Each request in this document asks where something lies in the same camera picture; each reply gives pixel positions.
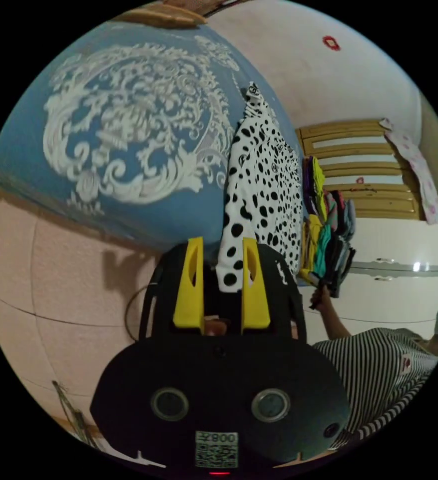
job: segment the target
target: pink wall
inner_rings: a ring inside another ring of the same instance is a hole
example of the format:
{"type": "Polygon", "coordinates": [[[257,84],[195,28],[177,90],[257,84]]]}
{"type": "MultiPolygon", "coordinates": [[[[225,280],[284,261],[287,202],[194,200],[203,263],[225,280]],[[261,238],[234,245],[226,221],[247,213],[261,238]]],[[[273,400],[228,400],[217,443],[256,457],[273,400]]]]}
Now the pink wall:
{"type": "Polygon", "coordinates": [[[418,88],[380,49],[344,24],[285,0],[253,0],[208,24],[265,77],[295,128],[388,117],[420,142],[418,88]],[[339,51],[327,48],[332,36],[339,51]]]}

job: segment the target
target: hand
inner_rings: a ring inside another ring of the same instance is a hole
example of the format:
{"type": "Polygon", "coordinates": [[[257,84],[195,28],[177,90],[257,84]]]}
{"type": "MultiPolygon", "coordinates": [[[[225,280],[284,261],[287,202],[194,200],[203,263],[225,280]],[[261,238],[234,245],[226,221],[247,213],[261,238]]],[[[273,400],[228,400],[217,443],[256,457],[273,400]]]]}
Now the hand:
{"type": "Polygon", "coordinates": [[[332,301],[330,300],[329,289],[324,285],[322,289],[315,290],[312,298],[310,299],[312,304],[316,304],[316,310],[321,314],[329,312],[332,309],[332,301]]]}

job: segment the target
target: cable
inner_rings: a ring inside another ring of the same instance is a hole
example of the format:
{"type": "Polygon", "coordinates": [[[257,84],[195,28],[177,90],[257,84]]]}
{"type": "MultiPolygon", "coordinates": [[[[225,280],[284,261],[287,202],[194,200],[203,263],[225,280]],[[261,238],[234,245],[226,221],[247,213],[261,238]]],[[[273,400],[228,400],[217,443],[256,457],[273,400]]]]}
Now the cable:
{"type": "Polygon", "coordinates": [[[129,302],[127,303],[127,306],[125,307],[125,312],[124,312],[125,329],[127,331],[127,334],[129,335],[129,337],[131,338],[131,340],[133,340],[134,342],[137,342],[139,340],[139,338],[134,338],[134,335],[132,335],[132,333],[129,329],[129,325],[127,324],[127,314],[129,313],[129,309],[132,306],[132,302],[134,302],[134,300],[137,298],[137,296],[140,293],[142,293],[144,290],[149,288],[151,285],[159,285],[159,284],[157,282],[151,282],[151,283],[148,283],[147,285],[143,286],[142,288],[140,288],[137,292],[134,293],[134,295],[132,295],[129,302]]]}

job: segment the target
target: black device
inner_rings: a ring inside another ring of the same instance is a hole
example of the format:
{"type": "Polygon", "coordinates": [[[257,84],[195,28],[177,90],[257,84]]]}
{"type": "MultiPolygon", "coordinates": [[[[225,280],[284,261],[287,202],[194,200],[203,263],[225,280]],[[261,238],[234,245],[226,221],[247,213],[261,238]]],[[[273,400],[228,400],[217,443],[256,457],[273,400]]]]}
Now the black device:
{"type": "Polygon", "coordinates": [[[104,438],[132,459],[141,452],[165,465],[165,478],[240,477],[299,453],[307,460],[348,420],[337,371],[307,345],[283,257],[244,239],[243,264],[241,311],[226,335],[205,336],[202,239],[165,254],[141,318],[145,333],[155,297],[152,335],[112,359],[97,385],[90,412],[104,438]]]}

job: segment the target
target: striped shirt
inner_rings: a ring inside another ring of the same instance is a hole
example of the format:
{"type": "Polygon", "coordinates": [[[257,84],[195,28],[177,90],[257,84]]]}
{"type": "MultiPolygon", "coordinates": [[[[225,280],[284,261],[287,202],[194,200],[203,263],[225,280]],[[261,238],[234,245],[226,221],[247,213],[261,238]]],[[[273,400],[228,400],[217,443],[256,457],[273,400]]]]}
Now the striped shirt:
{"type": "Polygon", "coordinates": [[[314,345],[339,373],[351,406],[331,450],[361,441],[395,418],[414,398],[437,364],[407,332],[373,328],[314,345]]]}

